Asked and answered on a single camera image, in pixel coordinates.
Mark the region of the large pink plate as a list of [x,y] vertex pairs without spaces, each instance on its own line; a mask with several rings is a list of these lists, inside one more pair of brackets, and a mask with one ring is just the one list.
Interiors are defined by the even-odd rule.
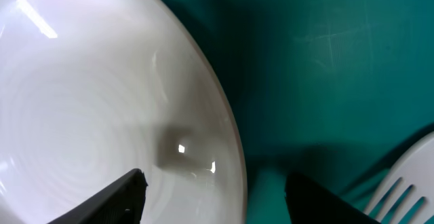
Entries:
[[161,0],[1,0],[1,222],[49,223],[140,169],[143,223],[244,223],[228,100]]

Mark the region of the white plastic fork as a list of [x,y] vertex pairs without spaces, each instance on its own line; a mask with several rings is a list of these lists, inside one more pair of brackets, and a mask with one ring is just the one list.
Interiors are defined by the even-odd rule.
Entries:
[[422,137],[412,145],[391,167],[388,174],[376,188],[364,214],[370,214],[386,198],[375,220],[381,222],[397,204],[399,198],[408,194],[397,205],[390,222],[399,223],[420,200],[423,203],[413,214],[410,223],[426,223],[433,217],[433,133]]

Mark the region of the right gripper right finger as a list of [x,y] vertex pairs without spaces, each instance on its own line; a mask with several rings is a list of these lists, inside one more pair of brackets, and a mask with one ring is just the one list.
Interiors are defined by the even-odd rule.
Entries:
[[285,201],[292,224],[379,224],[299,172],[287,176]]

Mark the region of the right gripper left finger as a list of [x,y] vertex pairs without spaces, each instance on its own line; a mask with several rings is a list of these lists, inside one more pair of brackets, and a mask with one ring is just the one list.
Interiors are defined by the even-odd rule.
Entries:
[[50,224],[140,224],[147,187],[135,168]]

